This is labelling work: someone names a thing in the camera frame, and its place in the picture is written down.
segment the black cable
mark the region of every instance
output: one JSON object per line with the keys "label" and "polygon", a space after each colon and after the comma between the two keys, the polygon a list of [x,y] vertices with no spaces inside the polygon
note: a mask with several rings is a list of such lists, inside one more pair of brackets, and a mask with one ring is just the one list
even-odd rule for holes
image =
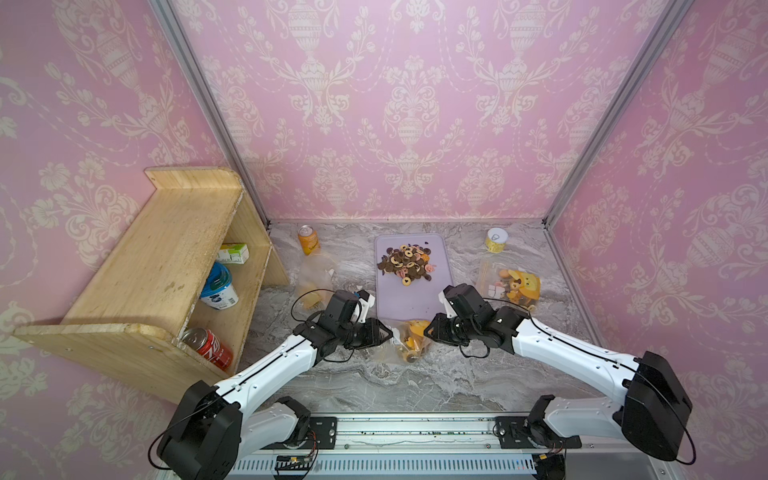
{"label": "black cable", "polygon": [[[299,478],[299,480],[304,480],[306,478],[306,476],[310,474],[310,472],[312,471],[312,467],[315,466],[315,462],[317,461],[317,456],[320,454],[320,449],[317,448],[317,436],[316,436],[315,432],[313,432],[311,430],[310,430],[310,433],[312,433],[312,437],[313,437],[313,447],[312,447],[312,450],[310,451],[308,456],[311,456],[313,453],[315,454],[315,456],[312,458],[312,461],[310,462],[310,465],[307,467],[306,472],[304,472],[304,475],[302,475],[301,478]],[[304,440],[302,440],[302,442],[305,442],[305,441],[307,441],[309,439],[310,439],[310,437],[307,436],[307,437],[304,438]],[[278,477],[282,476],[280,474],[281,471],[288,470],[289,467],[294,466],[296,463],[298,463],[298,462],[289,463],[288,465],[284,465],[282,467],[275,467],[275,472],[277,473],[277,476]]]}
{"label": "black cable", "polygon": [[477,355],[467,355],[466,353],[464,353],[464,350],[462,349],[462,346],[461,345],[458,346],[459,352],[461,352],[462,355],[464,356],[464,358],[466,358],[466,359],[484,359],[484,358],[488,358],[488,355],[491,355],[491,347],[486,345],[485,348],[486,348],[485,355],[477,356]]}
{"label": "black cable", "polygon": [[157,443],[157,441],[159,441],[163,437],[163,435],[165,435],[168,432],[168,430],[171,430],[173,427],[175,427],[176,425],[182,423],[184,420],[189,419],[191,416],[196,415],[196,414],[202,412],[203,410],[207,409],[208,407],[210,407],[214,403],[216,403],[216,400],[214,400],[212,402],[206,403],[205,405],[201,406],[199,409],[195,410],[191,414],[185,416],[184,418],[182,418],[178,422],[176,422],[173,425],[169,426],[167,429],[163,430],[160,433],[160,435],[155,437],[154,440],[152,440],[152,443],[149,444],[149,448],[147,449],[147,460],[149,460],[149,464],[152,465],[153,467],[155,467],[157,470],[173,470],[172,468],[169,468],[169,467],[161,467],[161,466],[159,466],[158,464],[156,464],[155,462],[152,461],[152,447],[154,447],[154,444]]}
{"label": "black cable", "polygon": [[346,357],[346,360],[328,360],[328,359],[323,359],[323,360],[325,360],[326,362],[331,362],[331,363],[347,363],[349,361],[349,359],[352,358],[352,355],[354,355],[354,354],[355,354],[355,349],[352,349],[352,352],[349,352],[349,356]]}
{"label": "black cable", "polygon": [[310,294],[312,292],[331,292],[331,293],[336,293],[334,290],[328,290],[327,288],[315,288],[314,290],[310,290],[309,292],[304,292],[301,295],[299,295],[299,297],[296,300],[294,300],[293,305],[290,306],[290,315],[297,322],[304,322],[305,320],[297,319],[296,316],[293,315],[293,308],[296,306],[296,303],[298,303],[299,300],[301,300],[301,298],[303,296],[308,295],[308,294]]}
{"label": "black cable", "polygon": [[[484,300],[497,300],[499,302],[513,303],[513,302],[510,302],[509,300],[503,300],[503,299],[500,299],[500,298],[485,298],[485,297],[482,297],[482,298]],[[537,329],[539,329],[545,335],[548,335],[548,336],[550,336],[551,338],[553,338],[555,340],[559,340],[560,342],[563,342],[565,345],[568,345],[568,346],[570,346],[573,349],[576,349],[576,350],[578,350],[580,352],[586,353],[587,355],[591,355],[593,357],[599,358],[601,360],[605,360],[606,362],[611,362],[611,363],[614,363],[614,364],[616,364],[618,366],[623,366],[625,369],[629,370],[630,372],[633,372],[635,375],[637,375],[640,378],[642,378],[648,384],[648,386],[650,386],[656,392],[656,394],[659,396],[659,398],[661,398],[662,400],[664,400],[666,402],[667,406],[669,406],[669,408],[672,411],[672,413],[674,414],[675,418],[680,423],[680,426],[683,427],[683,432],[685,432],[685,436],[688,437],[688,442],[690,443],[690,450],[693,453],[693,458],[690,460],[690,462],[683,462],[679,458],[676,458],[675,462],[678,462],[678,463],[680,463],[682,465],[693,465],[696,462],[696,458],[697,458],[697,455],[696,455],[696,445],[694,444],[694,440],[691,438],[690,433],[688,432],[688,428],[686,428],[686,426],[685,426],[685,422],[683,422],[683,419],[681,419],[680,416],[675,411],[674,407],[672,406],[672,402],[670,402],[667,399],[667,397],[664,396],[664,394],[661,393],[661,391],[659,391],[659,389],[656,388],[656,386],[653,383],[650,382],[649,379],[645,378],[645,376],[643,376],[643,374],[639,373],[637,370],[632,369],[632,368],[624,365],[623,363],[618,362],[617,360],[607,359],[604,356],[600,356],[600,355],[597,355],[595,353],[588,352],[587,350],[580,349],[576,345],[573,345],[570,342],[566,342],[565,340],[556,337],[553,333],[545,332],[543,329],[541,329],[540,326],[536,325],[536,322],[533,321],[533,317],[531,318],[531,323],[533,324],[533,326],[535,326]]]}
{"label": "black cable", "polygon": [[628,367],[626,365],[623,365],[621,363],[619,363],[619,365],[623,366],[627,370],[630,370],[631,372],[634,372],[635,375],[637,375],[640,378],[642,378],[643,380],[645,380],[645,382],[648,384],[648,386],[650,386],[656,392],[656,394],[658,396],[660,396],[661,399],[664,400],[667,403],[667,405],[669,406],[670,410],[672,410],[672,413],[674,414],[675,418],[680,423],[680,426],[683,427],[683,432],[685,432],[685,436],[688,437],[688,442],[690,443],[690,450],[691,450],[691,453],[693,454],[693,458],[690,460],[690,462],[683,462],[679,458],[676,458],[675,462],[678,462],[678,463],[680,463],[682,465],[693,465],[694,463],[696,463],[696,457],[697,456],[696,456],[696,446],[694,444],[694,440],[690,437],[690,433],[688,432],[688,429],[685,427],[685,424],[683,423],[683,419],[681,419],[680,416],[677,414],[677,412],[675,412],[674,407],[672,406],[670,401],[667,400],[667,397],[665,397],[661,392],[659,392],[659,389],[656,388],[656,386],[653,383],[651,383],[649,379],[645,378],[645,376],[642,373],[638,372],[635,369],[631,369],[630,367]]}
{"label": "black cable", "polygon": [[[298,347],[299,345],[301,345],[301,344],[302,344],[302,343],[304,343],[304,342],[306,342],[306,339],[303,339],[301,342],[298,342],[296,345],[294,345],[294,346],[290,347],[288,350],[286,350],[286,353],[288,353],[288,352],[290,352],[291,350],[295,349],[296,347]],[[252,378],[253,378],[255,375],[258,375],[260,372],[264,371],[264,369],[265,369],[266,367],[268,367],[268,366],[272,365],[272,364],[273,364],[273,363],[275,363],[275,362],[276,362],[278,359],[281,359],[281,358],[282,358],[282,356],[280,356],[280,355],[278,355],[278,356],[275,356],[275,358],[273,358],[272,360],[270,360],[270,362],[269,362],[269,363],[267,363],[265,366],[261,367],[261,369],[258,369],[256,372],[252,373],[251,375],[248,375],[246,378],[244,378],[243,380],[241,380],[241,381],[240,381],[240,383],[239,383],[238,385],[243,385],[245,382],[247,382],[248,380],[252,379]],[[232,388],[232,389],[229,389],[227,392],[223,393],[223,394],[222,394],[220,397],[223,399],[225,396],[229,395],[229,394],[230,394],[230,393],[232,393],[232,392],[234,392],[234,388]],[[166,434],[166,433],[167,433],[169,430],[171,430],[173,427],[175,427],[176,425],[178,425],[178,424],[182,423],[184,420],[186,420],[186,419],[189,419],[189,418],[190,418],[192,415],[196,415],[197,413],[200,413],[200,412],[202,412],[203,410],[205,410],[205,409],[206,409],[206,408],[208,408],[209,406],[213,405],[213,404],[214,404],[216,401],[217,401],[217,400],[214,400],[214,401],[212,401],[212,402],[208,402],[208,403],[207,403],[207,404],[205,404],[204,406],[201,406],[199,409],[195,410],[195,411],[194,411],[194,412],[192,412],[191,414],[189,414],[189,415],[185,416],[184,418],[182,418],[182,419],[181,419],[181,420],[179,420],[178,422],[174,423],[173,425],[170,425],[170,426],[169,426],[167,429],[163,430],[163,432],[161,432],[161,433],[160,433],[160,435],[158,435],[158,436],[157,436],[157,437],[156,437],[156,438],[155,438],[155,439],[152,441],[152,443],[149,445],[149,449],[147,449],[147,460],[149,460],[149,463],[150,463],[150,465],[152,465],[153,467],[155,467],[157,470],[172,470],[172,468],[161,467],[161,466],[157,465],[155,462],[153,462],[153,461],[152,461],[152,448],[154,447],[154,444],[155,444],[155,443],[157,443],[157,442],[160,440],[160,438],[162,438],[162,436],[163,436],[163,435],[165,435],[165,434]]]}

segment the purple tray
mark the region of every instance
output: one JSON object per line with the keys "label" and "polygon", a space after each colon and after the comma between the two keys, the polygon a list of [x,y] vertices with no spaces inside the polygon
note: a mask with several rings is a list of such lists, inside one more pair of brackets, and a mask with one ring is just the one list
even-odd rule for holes
{"label": "purple tray", "polygon": [[373,242],[376,254],[375,263],[386,255],[386,249],[399,248],[400,245],[418,244],[428,247],[429,262],[435,265],[432,281],[423,278],[415,280],[411,285],[402,284],[402,279],[394,273],[382,275],[376,270],[376,311],[381,320],[430,320],[435,314],[445,312],[438,293],[448,285],[453,285],[451,266],[445,251],[445,241],[438,233],[411,233],[403,235],[380,235]]}

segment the orange soda can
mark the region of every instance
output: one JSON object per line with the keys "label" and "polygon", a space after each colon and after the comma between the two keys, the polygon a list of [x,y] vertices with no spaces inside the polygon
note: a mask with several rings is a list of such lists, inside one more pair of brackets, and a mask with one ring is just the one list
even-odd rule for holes
{"label": "orange soda can", "polygon": [[299,243],[301,243],[301,248],[304,250],[304,255],[309,255],[316,248],[320,248],[317,232],[309,225],[299,228]]}

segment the blue yogurt container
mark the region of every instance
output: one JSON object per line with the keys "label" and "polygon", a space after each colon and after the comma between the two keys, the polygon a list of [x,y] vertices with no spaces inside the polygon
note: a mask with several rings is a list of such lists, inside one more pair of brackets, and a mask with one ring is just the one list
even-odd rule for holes
{"label": "blue yogurt container", "polygon": [[232,274],[221,263],[214,262],[214,268],[210,269],[200,300],[216,310],[230,308],[239,300],[232,286]]}

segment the pink damask wallpaper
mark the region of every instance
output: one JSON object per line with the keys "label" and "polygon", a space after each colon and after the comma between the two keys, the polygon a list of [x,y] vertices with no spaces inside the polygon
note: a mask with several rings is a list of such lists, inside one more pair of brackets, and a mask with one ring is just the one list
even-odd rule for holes
{"label": "pink damask wallpaper", "polygon": [[542,217],[666,0],[174,0],[274,219]]}
{"label": "pink damask wallpaper", "polygon": [[1,0],[0,478],[154,478],[170,404],[19,342],[56,323],[153,187],[223,163],[146,2]]}
{"label": "pink damask wallpaper", "polygon": [[693,399],[691,478],[765,478],[767,132],[768,2],[694,2],[555,228],[610,347]]}

